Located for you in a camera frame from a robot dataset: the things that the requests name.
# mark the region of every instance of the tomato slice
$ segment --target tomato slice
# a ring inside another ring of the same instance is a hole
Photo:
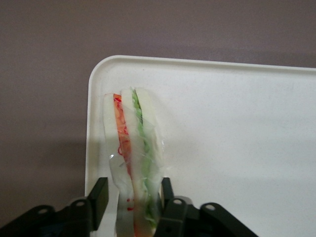
[[[124,157],[124,161],[126,163],[127,172],[129,176],[131,176],[131,146],[130,139],[128,136],[128,130],[126,127],[126,122],[124,118],[124,112],[122,108],[122,97],[120,95],[114,94],[114,112],[115,119],[117,122],[118,129],[118,140],[119,140],[119,148],[118,153]]]

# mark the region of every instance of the plastic wrap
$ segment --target plastic wrap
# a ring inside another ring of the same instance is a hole
[[[118,237],[150,237],[160,217],[162,140],[151,99],[142,88],[104,96],[106,151],[119,189]]]

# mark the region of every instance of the white tray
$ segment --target white tray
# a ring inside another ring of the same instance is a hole
[[[175,195],[217,202],[261,237],[316,236],[316,69],[132,56],[89,81],[85,193],[110,178],[97,236],[114,236],[118,197],[103,95],[131,86],[153,99]]]

